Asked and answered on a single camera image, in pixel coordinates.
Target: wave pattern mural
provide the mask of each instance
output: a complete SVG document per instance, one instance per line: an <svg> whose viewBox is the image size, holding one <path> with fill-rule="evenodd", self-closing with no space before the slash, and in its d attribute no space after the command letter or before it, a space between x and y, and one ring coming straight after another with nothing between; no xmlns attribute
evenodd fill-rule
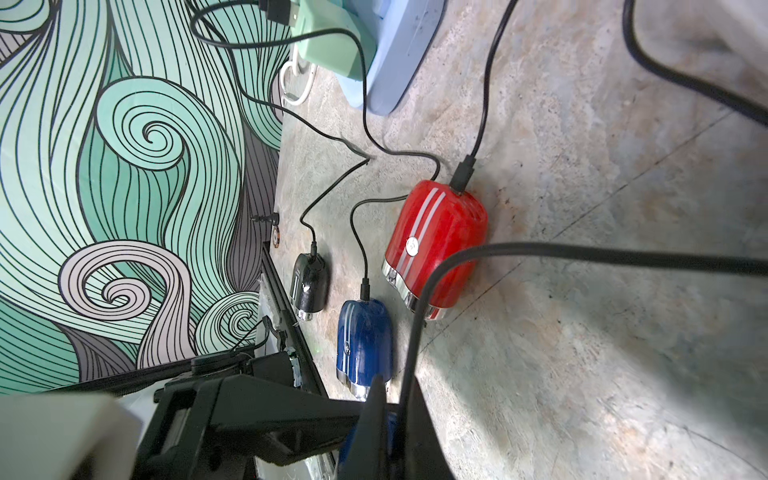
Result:
<svg viewBox="0 0 768 480"><path fill-rule="evenodd" d="M0 9L1 393L226 349L257 321L269 231L250 218L273 208L281 123L248 97L288 52L233 65L188 31L204 5ZM251 7L213 22L289 34Z"/></svg>

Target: concrete floor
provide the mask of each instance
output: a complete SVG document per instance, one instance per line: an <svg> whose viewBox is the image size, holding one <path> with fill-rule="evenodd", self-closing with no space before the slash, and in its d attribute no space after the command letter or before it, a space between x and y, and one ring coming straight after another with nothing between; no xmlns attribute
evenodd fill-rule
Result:
<svg viewBox="0 0 768 480"><path fill-rule="evenodd" d="M440 180L475 139L482 67L505 3L448 0L399 108L369 119L388 147L444 158ZM652 55L768 104L765 79L689 3L639 3ZM768 132L643 71L626 52L620 18L620 0L518 5L469 188L488 209L488 241L768 256ZM339 308L357 298L362 276L349 209L408 192L432 165L376 153L327 71L296 111L376 155L307 217L333 285L327 309L302 328L329 394L349 398L334 373ZM286 120L282 243L273 250L286 285L310 246L301 211L357 161ZM400 207L366 205L357 221L372 295L396 325L398 371L411 316L379 268ZM767 307L763 280L484 261L454 311L428 325L418 377L457 478L765 478Z"/></svg>

